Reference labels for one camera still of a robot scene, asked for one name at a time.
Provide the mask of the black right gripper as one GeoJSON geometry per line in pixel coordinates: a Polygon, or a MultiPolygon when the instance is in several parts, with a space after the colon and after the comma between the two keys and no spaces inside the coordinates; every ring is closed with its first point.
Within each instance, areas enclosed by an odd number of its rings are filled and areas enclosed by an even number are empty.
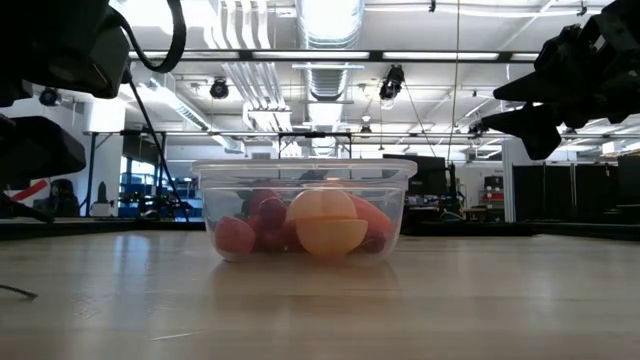
{"type": "Polygon", "coordinates": [[[560,144],[563,122],[582,128],[606,118],[612,124],[639,112],[639,11],[604,9],[564,28],[564,82],[537,72],[496,88],[498,100],[554,102],[484,117],[484,128],[519,138],[531,160],[546,159],[560,144]]]}

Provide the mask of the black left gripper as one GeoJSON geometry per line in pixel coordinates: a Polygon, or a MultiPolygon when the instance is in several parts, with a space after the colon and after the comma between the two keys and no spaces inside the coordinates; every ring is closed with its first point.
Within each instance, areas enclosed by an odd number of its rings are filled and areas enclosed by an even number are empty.
{"type": "MultiPolygon", "coordinates": [[[[24,10],[1,0],[1,106],[31,96],[24,85],[24,10]]],[[[85,148],[44,116],[1,116],[1,186],[76,173],[86,167],[85,148]]]]}

